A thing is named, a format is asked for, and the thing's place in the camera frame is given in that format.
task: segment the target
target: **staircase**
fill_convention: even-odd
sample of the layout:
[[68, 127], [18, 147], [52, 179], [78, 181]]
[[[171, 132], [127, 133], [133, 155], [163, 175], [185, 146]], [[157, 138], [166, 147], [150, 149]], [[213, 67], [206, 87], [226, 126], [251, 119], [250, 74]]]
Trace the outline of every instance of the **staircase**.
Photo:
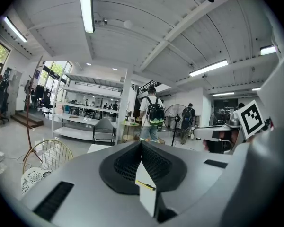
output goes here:
[[[27, 114], [23, 111], [16, 111], [15, 115], [11, 115], [11, 118], [18, 123], [26, 126], [27, 125]], [[43, 125], [43, 120], [36, 118], [31, 113], [28, 114], [28, 127], [36, 128]]]

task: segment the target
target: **backpack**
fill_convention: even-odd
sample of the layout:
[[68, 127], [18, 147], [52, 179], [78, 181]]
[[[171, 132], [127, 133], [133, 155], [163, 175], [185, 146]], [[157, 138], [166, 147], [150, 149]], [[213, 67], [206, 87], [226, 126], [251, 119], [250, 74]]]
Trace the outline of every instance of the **backpack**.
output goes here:
[[164, 121], [164, 108], [158, 104], [158, 98], [155, 104], [151, 103], [151, 100], [147, 97], [150, 105], [147, 108], [146, 119], [151, 126], [162, 125]]
[[192, 115], [191, 115], [191, 110], [185, 109], [185, 113], [183, 115], [183, 122], [190, 122]]

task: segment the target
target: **arched ceiling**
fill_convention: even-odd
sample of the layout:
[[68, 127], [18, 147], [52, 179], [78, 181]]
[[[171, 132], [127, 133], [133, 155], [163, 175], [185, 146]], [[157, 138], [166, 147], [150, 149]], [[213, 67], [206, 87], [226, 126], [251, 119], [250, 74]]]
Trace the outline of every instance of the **arched ceiling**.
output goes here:
[[[93, 34], [85, 33], [80, 0], [16, 0], [13, 8], [49, 58], [94, 63], [111, 61], [180, 90], [263, 83], [276, 64], [260, 56], [271, 45], [271, 27], [257, 0], [94, 0]], [[130, 20], [131, 28], [124, 22]], [[34, 56], [42, 51], [36, 50]], [[227, 60], [224, 74], [198, 82], [189, 73]]]

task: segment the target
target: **fluorescent ceiling light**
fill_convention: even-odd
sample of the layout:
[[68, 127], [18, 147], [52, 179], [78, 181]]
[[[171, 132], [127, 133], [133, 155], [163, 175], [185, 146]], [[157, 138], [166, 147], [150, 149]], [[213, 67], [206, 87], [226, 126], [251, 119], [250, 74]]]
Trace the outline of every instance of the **fluorescent ceiling light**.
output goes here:
[[276, 53], [276, 49], [273, 45], [270, 47], [265, 47], [261, 49], [261, 55], [267, 55], [271, 53]]
[[205, 67], [205, 68], [202, 68], [202, 69], [200, 69], [200, 70], [193, 71], [192, 73], [190, 73], [190, 76], [191, 76], [191, 77], [194, 77], [194, 76], [203, 74], [203, 73], [205, 73], [205, 72], [208, 72], [208, 71], [210, 71], [210, 70], [214, 70], [214, 69], [217, 69], [217, 68], [220, 68], [220, 67], [223, 67], [223, 66], [227, 66], [227, 65], [228, 65], [227, 60], [224, 60], [224, 61], [215, 63], [215, 64], [213, 64], [213, 65], [211, 65], [211, 66], [207, 66], [207, 67]]
[[4, 22], [15, 32], [15, 34], [23, 41], [26, 42], [27, 39], [20, 33], [20, 31], [13, 25], [8, 17], [5, 17]]
[[84, 28], [87, 33], [94, 32], [94, 19], [92, 15], [92, 0], [80, 0]]
[[224, 95], [232, 95], [235, 94], [234, 92], [231, 93], [219, 93], [219, 94], [214, 94], [213, 96], [224, 96]]

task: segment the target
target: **railing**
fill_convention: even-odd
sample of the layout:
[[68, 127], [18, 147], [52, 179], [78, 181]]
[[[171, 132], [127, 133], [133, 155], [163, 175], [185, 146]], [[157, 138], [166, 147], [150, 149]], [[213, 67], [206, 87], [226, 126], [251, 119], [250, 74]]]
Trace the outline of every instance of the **railing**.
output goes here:
[[145, 84], [143, 87], [139, 88], [137, 95], [139, 95], [139, 94], [141, 94], [143, 92], [147, 92], [150, 87], [157, 87], [157, 86], [159, 86], [161, 84], [162, 83], [159, 83], [157, 81], [150, 81], [149, 83]]
[[88, 86], [88, 87], [102, 88], [102, 89], [106, 89], [106, 90], [110, 90], [110, 91], [114, 91], [114, 92], [122, 92], [122, 89], [120, 89], [120, 88], [108, 87], [108, 86], [104, 86], [104, 85], [97, 85], [97, 84], [92, 84], [92, 83], [88, 83], [88, 82], [76, 81], [75, 84]]

